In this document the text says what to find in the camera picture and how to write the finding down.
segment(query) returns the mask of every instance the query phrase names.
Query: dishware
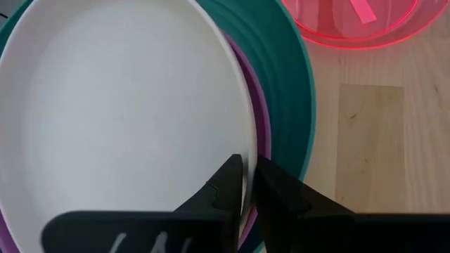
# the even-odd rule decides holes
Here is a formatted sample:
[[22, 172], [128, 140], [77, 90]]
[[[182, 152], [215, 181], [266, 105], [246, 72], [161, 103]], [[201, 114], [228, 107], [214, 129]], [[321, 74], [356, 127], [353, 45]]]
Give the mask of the dishware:
[[[230, 36], [224, 34], [226, 39], [231, 45], [236, 57], [238, 59], [239, 65], [243, 70], [245, 80], [247, 82], [248, 91], [252, 99], [253, 112], [255, 115], [256, 122], [256, 132], [257, 132], [257, 143], [258, 143], [258, 153], [265, 156], [266, 158], [271, 157], [271, 132], [270, 132], [270, 118], [269, 111], [267, 110], [266, 99], [264, 97], [264, 92], [262, 90], [261, 84], [259, 84], [258, 77], [253, 70], [250, 62], [245, 56], [244, 52], [239, 48], [239, 46], [234, 42]], [[247, 212], [243, 213], [242, 221], [243, 227], [242, 233], [239, 237], [238, 248], [242, 246], [250, 233], [253, 224], [255, 223], [257, 217], [256, 206], [252, 205]]]
[[0, 59], [0, 203], [21, 252], [40, 252], [63, 212], [170, 211], [229, 155], [254, 169], [235, 56], [203, 9], [174, 1], [35, 0], [14, 27]]
[[[9, 35], [13, 31], [15, 24], [19, 21], [23, 12], [28, 8], [32, 0], [24, 1], [21, 6], [11, 15], [0, 29], [0, 56], [3, 53], [6, 42]], [[8, 226], [4, 220], [3, 214], [0, 210], [0, 252], [2, 253], [19, 253], [19, 249], [14, 243], [11, 234], [9, 233]]]
[[[307, 51], [294, 21], [277, 0], [197, 2], [257, 73], [270, 115], [271, 159], [302, 180], [314, 139], [316, 101]], [[260, 236], [252, 237], [241, 249], [253, 252], [260, 242]]]
[[282, 0], [302, 36], [326, 46], [364, 49], [403, 41], [426, 28], [449, 0]]

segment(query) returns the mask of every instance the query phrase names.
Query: wooden table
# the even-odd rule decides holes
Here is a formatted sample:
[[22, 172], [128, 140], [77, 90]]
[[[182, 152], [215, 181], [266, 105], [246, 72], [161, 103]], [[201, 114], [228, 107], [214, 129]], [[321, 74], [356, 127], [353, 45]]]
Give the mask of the wooden table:
[[387, 48], [307, 48], [317, 125], [306, 183], [356, 212], [450, 212], [450, 9]]

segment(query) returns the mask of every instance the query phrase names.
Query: teal plate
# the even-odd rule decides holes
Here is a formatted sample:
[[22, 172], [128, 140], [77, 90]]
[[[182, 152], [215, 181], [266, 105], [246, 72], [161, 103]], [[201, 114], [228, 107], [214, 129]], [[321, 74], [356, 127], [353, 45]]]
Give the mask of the teal plate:
[[[239, 45], [257, 73], [269, 108], [272, 160], [303, 180], [314, 140], [316, 93], [309, 57], [294, 21], [278, 0], [197, 2]], [[252, 212], [256, 213], [255, 208], [247, 229], [255, 222]], [[253, 252], [262, 242], [261, 235], [254, 235], [257, 230], [252, 229], [239, 245], [240, 252]]]

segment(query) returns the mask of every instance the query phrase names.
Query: purple plate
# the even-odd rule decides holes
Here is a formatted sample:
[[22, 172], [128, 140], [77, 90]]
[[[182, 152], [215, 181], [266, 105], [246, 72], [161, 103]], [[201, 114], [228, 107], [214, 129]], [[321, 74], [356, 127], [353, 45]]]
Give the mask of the purple plate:
[[[266, 98], [264, 97], [264, 92], [262, 91], [261, 84], [258, 81], [258, 77], [253, 70], [252, 65], [245, 56], [244, 52], [239, 48], [239, 46], [234, 42], [230, 36], [224, 33], [226, 40], [230, 43], [236, 58], [238, 59], [240, 68], [244, 74], [245, 81], [247, 82], [248, 91], [250, 93], [250, 98], [252, 100], [253, 113], [255, 114], [255, 124], [257, 133], [257, 148], [258, 153], [267, 158], [270, 158], [271, 154], [271, 130], [269, 121], [269, 110], [267, 109]], [[256, 207], [252, 205], [250, 207], [250, 213], [247, 218], [247, 223], [244, 226], [242, 235], [239, 237], [238, 248], [247, 239], [248, 233], [255, 223], [258, 213]]]

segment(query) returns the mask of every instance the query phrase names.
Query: wooden surface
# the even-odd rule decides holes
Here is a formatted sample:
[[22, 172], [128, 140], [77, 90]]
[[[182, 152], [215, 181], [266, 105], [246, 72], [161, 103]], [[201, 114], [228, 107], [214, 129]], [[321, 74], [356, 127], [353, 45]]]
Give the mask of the wooden surface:
[[450, 10], [387, 48], [307, 48], [317, 127], [306, 183], [356, 212], [450, 212]]

